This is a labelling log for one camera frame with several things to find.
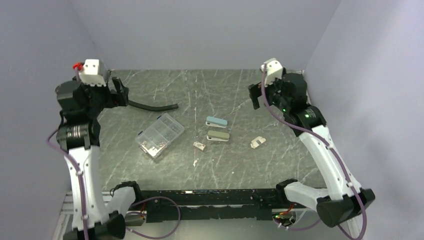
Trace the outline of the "white staple box tray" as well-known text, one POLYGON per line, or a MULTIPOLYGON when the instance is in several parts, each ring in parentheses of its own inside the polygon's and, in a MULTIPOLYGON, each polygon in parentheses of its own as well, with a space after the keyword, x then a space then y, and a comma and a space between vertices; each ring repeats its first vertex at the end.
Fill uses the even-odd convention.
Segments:
POLYGON ((251 142, 250 142, 250 147, 252 149, 256 149, 259 146, 261 146, 263 143, 266 142, 266 139, 262 136, 257 136, 256 138, 254 138, 251 142))

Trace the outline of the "white staple box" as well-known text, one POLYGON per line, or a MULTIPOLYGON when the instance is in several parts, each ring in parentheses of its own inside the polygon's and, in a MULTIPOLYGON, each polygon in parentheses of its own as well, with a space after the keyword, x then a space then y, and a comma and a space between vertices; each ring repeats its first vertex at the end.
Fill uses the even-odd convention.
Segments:
POLYGON ((204 151, 204 150, 205 150, 205 148, 206 148, 206 145, 205 145, 205 144, 203 144, 203 143, 201 143, 201 142, 195 141, 195 142, 193 143, 193 147, 195 147, 196 149, 198 149, 198 150, 200 150, 200 151, 204 151))

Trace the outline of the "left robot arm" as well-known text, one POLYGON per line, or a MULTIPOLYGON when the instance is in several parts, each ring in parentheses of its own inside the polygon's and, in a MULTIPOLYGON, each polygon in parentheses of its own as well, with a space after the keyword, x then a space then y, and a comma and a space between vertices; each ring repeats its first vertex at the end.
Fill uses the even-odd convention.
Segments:
POLYGON ((109 203, 102 195, 98 116, 104 109, 126 107, 129 102, 129 89, 118 77, 112 82, 114 89, 107 83, 91 86, 70 80, 55 90, 61 122, 54 148, 64 155, 73 197, 71 230, 63 235, 64 240, 122 240, 127 211, 143 204, 136 182, 120 186, 109 203))

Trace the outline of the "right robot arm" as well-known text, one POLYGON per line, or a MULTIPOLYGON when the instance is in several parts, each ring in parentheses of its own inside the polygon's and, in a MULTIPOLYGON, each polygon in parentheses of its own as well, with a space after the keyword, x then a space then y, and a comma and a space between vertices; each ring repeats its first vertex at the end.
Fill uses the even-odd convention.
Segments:
POLYGON ((291 203, 301 204, 331 228, 359 216, 366 224, 366 209, 376 196, 372 189, 362 187, 339 155, 323 114, 309 103, 304 77, 297 73, 279 77, 263 74, 261 81, 248 90, 254 109, 259 108, 259 98, 263 98, 270 114, 292 129, 324 179, 324 188, 294 179, 283 182, 282 189, 275 193, 277 205, 286 208, 291 203))

